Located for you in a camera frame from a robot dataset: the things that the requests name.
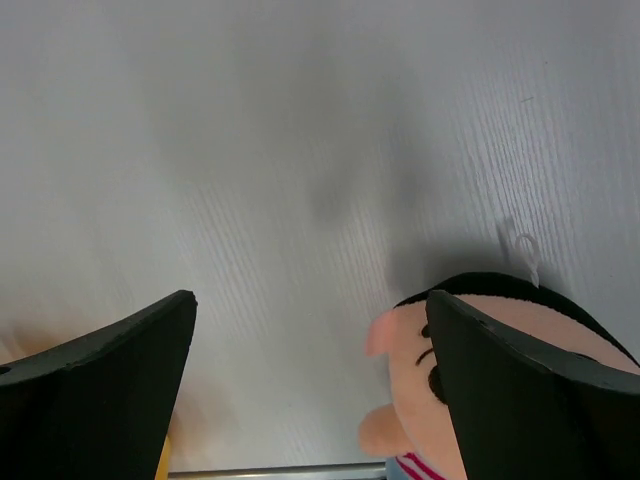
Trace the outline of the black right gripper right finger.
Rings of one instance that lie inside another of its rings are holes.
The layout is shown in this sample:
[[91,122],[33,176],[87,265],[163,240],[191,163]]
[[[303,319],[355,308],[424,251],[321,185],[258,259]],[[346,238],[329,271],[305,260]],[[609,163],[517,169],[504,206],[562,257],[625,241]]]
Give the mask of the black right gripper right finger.
[[504,325],[444,291],[426,305],[470,479],[636,479],[639,378]]

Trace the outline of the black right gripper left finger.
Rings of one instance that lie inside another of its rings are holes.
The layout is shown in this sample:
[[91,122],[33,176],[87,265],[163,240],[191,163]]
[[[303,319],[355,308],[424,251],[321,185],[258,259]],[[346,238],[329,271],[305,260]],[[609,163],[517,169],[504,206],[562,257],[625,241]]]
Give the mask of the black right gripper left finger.
[[1,367],[4,479],[152,479],[196,322],[179,290]]

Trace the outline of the peach doll striped shirt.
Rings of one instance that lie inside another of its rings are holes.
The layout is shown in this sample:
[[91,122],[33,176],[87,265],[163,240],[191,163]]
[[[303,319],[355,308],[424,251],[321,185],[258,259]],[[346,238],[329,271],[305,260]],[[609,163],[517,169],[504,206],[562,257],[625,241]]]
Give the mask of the peach doll striped shirt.
[[426,305],[436,291],[531,337],[639,378],[633,356],[565,296],[502,273],[468,272],[446,279],[382,314],[367,337],[367,353],[388,358],[392,400],[362,420],[360,447],[386,458],[406,479],[470,479],[431,339]]

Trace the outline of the yellow bear polka dot dress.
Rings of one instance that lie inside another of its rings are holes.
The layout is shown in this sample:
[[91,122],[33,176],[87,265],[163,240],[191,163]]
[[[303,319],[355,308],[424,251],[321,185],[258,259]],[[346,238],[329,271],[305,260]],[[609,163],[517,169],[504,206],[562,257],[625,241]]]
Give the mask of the yellow bear polka dot dress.
[[169,478],[169,465],[171,458],[171,443],[168,436],[164,439],[163,448],[159,458],[157,470],[155,473],[155,480],[168,480]]

